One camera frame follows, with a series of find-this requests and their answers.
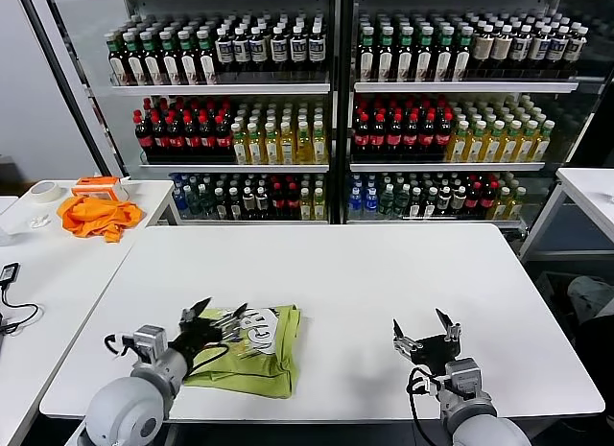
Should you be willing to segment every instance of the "orange cloth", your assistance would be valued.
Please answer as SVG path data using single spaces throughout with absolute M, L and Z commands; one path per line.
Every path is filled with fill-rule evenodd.
M 58 208 L 58 216 L 66 230 L 77 237 L 105 235 L 107 242 L 119 242 L 124 227 L 134 227 L 143 211 L 129 201 L 71 197 Z

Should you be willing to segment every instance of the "roll of tape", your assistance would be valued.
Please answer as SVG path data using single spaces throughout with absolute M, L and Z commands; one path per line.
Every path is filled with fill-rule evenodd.
M 50 180 L 43 180 L 32 187 L 29 193 L 37 203 L 48 203 L 59 198 L 61 187 Z

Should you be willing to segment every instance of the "black wire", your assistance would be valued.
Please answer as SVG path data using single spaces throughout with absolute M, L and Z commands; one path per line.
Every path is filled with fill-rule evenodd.
M 431 440 L 431 438 L 429 438 L 426 433 L 424 433 L 424 430 L 422 430 L 422 426 L 420 425 L 420 421 L 418 420 L 418 416 L 415 413 L 415 402 L 413 401 L 413 376 L 415 375 L 416 372 L 421 372 L 423 374 L 425 374 L 430 380 L 434 380 L 435 378 L 431 375 L 428 374 L 427 372 L 423 371 L 422 369 L 420 369 L 419 367 L 415 367 L 412 370 L 412 373 L 410 374 L 410 383 L 407 386 L 407 390 L 410 393 L 410 406 L 412 407 L 412 416 L 413 416 L 413 422 L 415 422 L 415 426 L 418 428 L 418 431 L 420 432 L 420 434 L 422 435 L 422 437 L 424 438 L 424 440 L 429 443 L 430 446 L 437 446 L 433 440 Z
M 32 312 L 32 314 L 29 317 L 22 319 L 21 321 L 16 321 L 15 323 L 9 323 L 9 324 L 5 324 L 4 326 L 0 326 L 0 333 L 2 334 L 14 333 L 19 326 L 30 321 L 38 313 L 38 306 L 36 304 L 11 305 L 9 302 L 7 302 L 7 287 L 8 285 L 2 287 L 2 303 L 5 306 L 9 307 L 10 309 L 23 309 L 26 307 L 34 307 L 35 310 Z
M 211 362 L 215 362 L 217 359 L 223 357 L 226 353 L 228 353 L 228 350 L 230 350 L 230 347 L 228 347 L 228 345 L 226 345 L 225 343 L 216 343 L 215 345 L 209 345 L 208 347 L 205 347 L 205 349 L 207 348 L 223 348 L 224 351 L 221 353 L 218 353 L 215 357 L 211 357 L 208 360 L 205 360 L 202 363 L 198 363 L 196 366 L 194 366 L 192 368 L 192 370 L 190 371 L 190 374 L 188 374 L 186 377 L 191 376 L 194 371 L 196 371 L 197 369 L 200 369 L 201 367 L 205 366 L 206 364 L 209 364 Z

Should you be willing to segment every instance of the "white wall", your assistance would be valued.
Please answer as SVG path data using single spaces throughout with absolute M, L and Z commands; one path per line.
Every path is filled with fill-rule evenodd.
M 0 154 L 29 182 L 98 172 L 19 0 L 0 0 L 0 29 Z

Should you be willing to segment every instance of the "white table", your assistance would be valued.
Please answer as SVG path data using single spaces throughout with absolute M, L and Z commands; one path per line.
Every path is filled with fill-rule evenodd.
M 18 197 L 0 197 L 0 214 L 9 209 L 17 200 L 19 200 Z
M 520 248 L 523 262 L 530 260 L 531 253 L 552 223 L 558 208 L 568 197 L 614 242 L 614 170 L 559 168 L 556 176 L 560 183 L 555 187 L 533 224 L 529 237 Z
M 500 231 L 490 224 L 149 227 L 109 284 L 44 396 L 50 416 L 83 416 L 130 374 L 103 337 L 150 323 L 177 334 L 181 309 L 296 304 L 300 375 L 287 400 L 184 387 L 175 422 L 369 422 L 411 419 L 412 366 L 392 319 L 419 339 L 462 324 L 462 356 L 482 367 L 500 415 L 586 414 L 603 400 Z M 418 397 L 418 415 L 438 402 Z
M 142 228 L 155 223 L 169 204 L 177 212 L 171 196 L 173 182 L 127 183 L 130 200 L 145 213 L 143 221 L 124 231 L 118 244 L 108 244 L 103 237 L 80 239 L 61 228 L 56 215 L 74 181 L 56 183 L 64 188 L 60 199 L 40 204 L 26 194 L 0 216 L 0 226 L 14 234 L 10 246 L 0 246 L 0 268 L 13 262 L 21 265 L 8 289 L 8 300 L 34 302 L 44 311 L 33 324 L 5 336 L 0 344 L 0 446 L 23 440 L 45 389 Z M 44 214 L 52 221 L 31 229 L 28 221 Z M 31 311 L 16 313 L 0 305 L 0 312 L 14 321 Z

